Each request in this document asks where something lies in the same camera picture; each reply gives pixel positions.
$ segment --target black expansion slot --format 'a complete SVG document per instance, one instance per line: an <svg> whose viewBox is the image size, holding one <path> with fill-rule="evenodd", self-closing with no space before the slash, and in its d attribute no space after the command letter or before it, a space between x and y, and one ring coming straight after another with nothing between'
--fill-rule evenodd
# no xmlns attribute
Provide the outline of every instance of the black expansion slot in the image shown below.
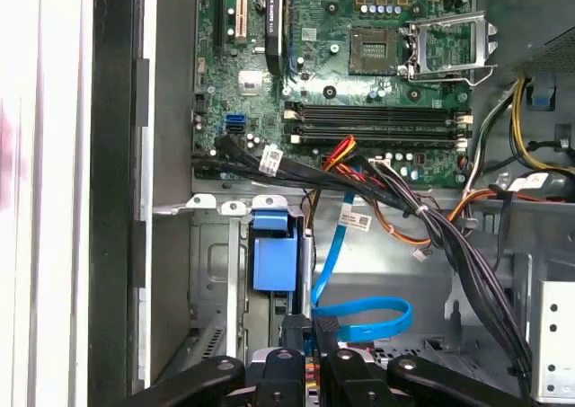
<svg viewBox="0 0 575 407"><path fill-rule="evenodd" d="M214 53L220 61L224 56L226 30L226 0L214 0Z"/></svg>

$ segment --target yellow wire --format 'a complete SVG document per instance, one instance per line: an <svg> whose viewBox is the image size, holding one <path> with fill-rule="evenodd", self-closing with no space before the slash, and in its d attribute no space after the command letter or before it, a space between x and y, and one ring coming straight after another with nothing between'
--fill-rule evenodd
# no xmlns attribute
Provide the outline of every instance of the yellow wire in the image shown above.
<svg viewBox="0 0 575 407"><path fill-rule="evenodd" d="M533 156L531 156L529 154L529 152L527 151L525 144L523 142L523 136L521 133L521 98L523 95L523 91L525 90L525 85L526 85L526 80L521 79L519 81L519 85L517 86L517 89L515 90L515 95L513 97L513 105L512 105L512 109L511 109L511 124L512 124L512 128L513 128L513 138L515 139L515 142L517 143L517 148L518 148L519 152L523 155L523 157L526 159L526 161L528 161L530 164L532 164L536 169L558 169L560 171L564 171L567 173L574 172L573 168L565 169L562 167L556 167L556 166L551 166L549 164L541 163L540 161L535 159Z"/></svg>

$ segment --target white label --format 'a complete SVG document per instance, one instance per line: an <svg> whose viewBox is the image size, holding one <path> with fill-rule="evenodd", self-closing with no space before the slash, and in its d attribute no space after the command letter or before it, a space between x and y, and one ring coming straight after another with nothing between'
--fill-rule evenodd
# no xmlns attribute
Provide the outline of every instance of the white label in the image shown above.
<svg viewBox="0 0 575 407"><path fill-rule="evenodd" d="M415 249L415 251L413 252L413 257L416 258L418 261L426 261L428 259L428 255L419 248Z"/></svg>
<svg viewBox="0 0 575 407"><path fill-rule="evenodd" d="M316 41L317 29L316 28L302 28L302 41Z"/></svg>
<svg viewBox="0 0 575 407"><path fill-rule="evenodd" d="M509 185L509 187L507 188L507 191L519 191L523 188L523 186L525 185L525 182L527 181L527 178L517 178L516 180L514 180L511 185Z"/></svg>
<svg viewBox="0 0 575 407"><path fill-rule="evenodd" d="M279 162L281 162L283 155L284 152L282 150L277 149L275 146L266 145L261 155L260 172L269 176L276 176Z"/></svg>
<svg viewBox="0 0 575 407"><path fill-rule="evenodd" d="M545 184L545 181L549 177L549 173L541 172L541 173L532 173L527 176L527 180L523 185L523 189L540 189Z"/></svg>
<svg viewBox="0 0 575 407"><path fill-rule="evenodd" d="M371 226L371 217L351 212L351 205L343 204L341 205L339 224L342 226L351 227L352 229L361 230L362 232L369 232L369 227Z"/></svg>

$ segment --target mounting hole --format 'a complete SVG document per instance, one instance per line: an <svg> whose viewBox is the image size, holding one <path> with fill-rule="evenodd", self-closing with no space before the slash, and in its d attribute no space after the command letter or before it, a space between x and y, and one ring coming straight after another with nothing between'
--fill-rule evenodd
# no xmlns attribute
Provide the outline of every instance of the mounting hole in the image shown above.
<svg viewBox="0 0 575 407"><path fill-rule="evenodd" d="M338 93L335 90L335 86L327 85L325 88L323 88L323 97L325 97L326 99L328 100L333 99L335 98L336 95L338 95Z"/></svg>

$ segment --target pci express slot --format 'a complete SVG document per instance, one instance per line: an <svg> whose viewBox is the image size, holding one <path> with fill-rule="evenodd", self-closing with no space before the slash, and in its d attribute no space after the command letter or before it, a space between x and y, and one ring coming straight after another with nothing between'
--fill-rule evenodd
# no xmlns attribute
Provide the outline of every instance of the pci express slot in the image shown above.
<svg viewBox="0 0 575 407"><path fill-rule="evenodd" d="M250 0L235 0L235 41L245 43L248 36L248 4Z"/></svg>
<svg viewBox="0 0 575 407"><path fill-rule="evenodd" d="M214 0L214 53L224 56L224 31L226 30L226 0Z"/></svg>

